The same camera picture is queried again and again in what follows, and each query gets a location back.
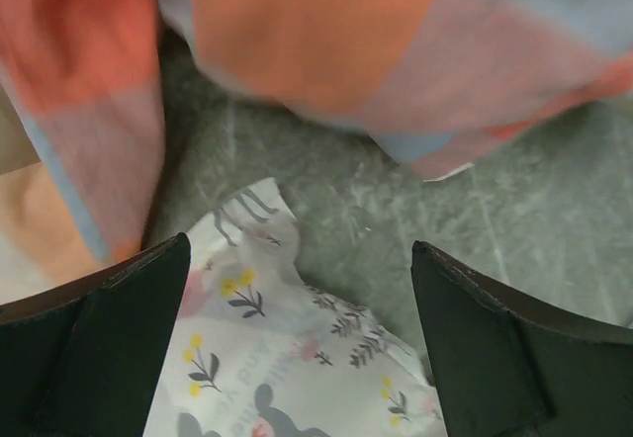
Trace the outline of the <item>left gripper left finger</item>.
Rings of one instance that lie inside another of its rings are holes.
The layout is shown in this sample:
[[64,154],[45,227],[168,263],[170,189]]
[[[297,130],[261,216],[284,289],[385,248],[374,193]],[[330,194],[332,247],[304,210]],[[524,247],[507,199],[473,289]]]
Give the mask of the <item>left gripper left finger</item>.
[[142,435],[188,277],[186,234],[1,306],[4,436]]

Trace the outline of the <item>plaid orange blue pillowcase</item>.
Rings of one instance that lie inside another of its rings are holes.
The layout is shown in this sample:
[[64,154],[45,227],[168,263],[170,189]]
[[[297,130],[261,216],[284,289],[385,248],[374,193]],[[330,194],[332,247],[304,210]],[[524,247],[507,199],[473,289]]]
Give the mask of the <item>plaid orange blue pillowcase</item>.
[[1,273],[136,254],[164,161],[158,37],[237,93],[439,180],[632,87],[632,0],[1,0]]

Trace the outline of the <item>floral animal print pillow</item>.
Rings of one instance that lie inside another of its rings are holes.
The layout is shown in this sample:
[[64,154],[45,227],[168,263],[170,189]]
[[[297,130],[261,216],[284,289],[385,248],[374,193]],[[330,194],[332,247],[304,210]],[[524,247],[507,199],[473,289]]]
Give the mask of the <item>floral animal print pillow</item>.
[[148,436],[442,436],[417,353],[363,306],[310,287],[272,179],[189,231],[191,268]]

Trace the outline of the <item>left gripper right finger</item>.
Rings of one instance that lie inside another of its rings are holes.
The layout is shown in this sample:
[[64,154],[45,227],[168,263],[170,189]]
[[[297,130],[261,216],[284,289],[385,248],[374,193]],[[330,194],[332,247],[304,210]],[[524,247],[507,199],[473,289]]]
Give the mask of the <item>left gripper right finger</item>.
[[632,331],[535,299],[427,242],[411,278],[451,436],[629,436]]

